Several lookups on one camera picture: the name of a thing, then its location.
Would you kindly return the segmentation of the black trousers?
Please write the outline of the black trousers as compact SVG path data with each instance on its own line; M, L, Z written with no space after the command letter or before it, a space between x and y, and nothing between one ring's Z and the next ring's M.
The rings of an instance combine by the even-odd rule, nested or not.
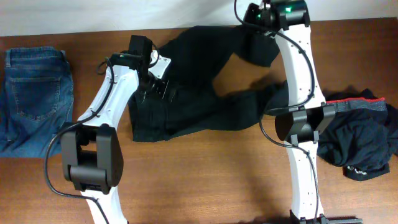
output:
M171 59L164 93L136 93L129 100L132 139L168 141L202 130L240 131L259 122L268 108L287 104L287 83L257 86L219 96L213 80L236 54L270 67L279 54L275 39L244 26L195 26L161 46Z

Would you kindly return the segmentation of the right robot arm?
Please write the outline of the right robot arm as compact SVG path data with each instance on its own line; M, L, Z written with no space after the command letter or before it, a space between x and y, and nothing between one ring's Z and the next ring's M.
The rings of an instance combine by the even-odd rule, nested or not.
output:
M251 3L242 25L274 37L284 63L288 102L267 106L275 117L276 145L286 148L292 178L292 223L328 223L320 200L317 149L321 133L335 117L318 84L305 1Z

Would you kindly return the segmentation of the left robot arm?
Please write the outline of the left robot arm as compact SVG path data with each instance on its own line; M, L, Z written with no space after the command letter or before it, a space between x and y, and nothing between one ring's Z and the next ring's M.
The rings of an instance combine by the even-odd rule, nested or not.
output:
M134 95L164 95L170 63L153 41L132 35L127 50L105 58L104 81L89 108L59 135L64 178L87 201L95 223L127 223L118 193L124 168L118 125Z

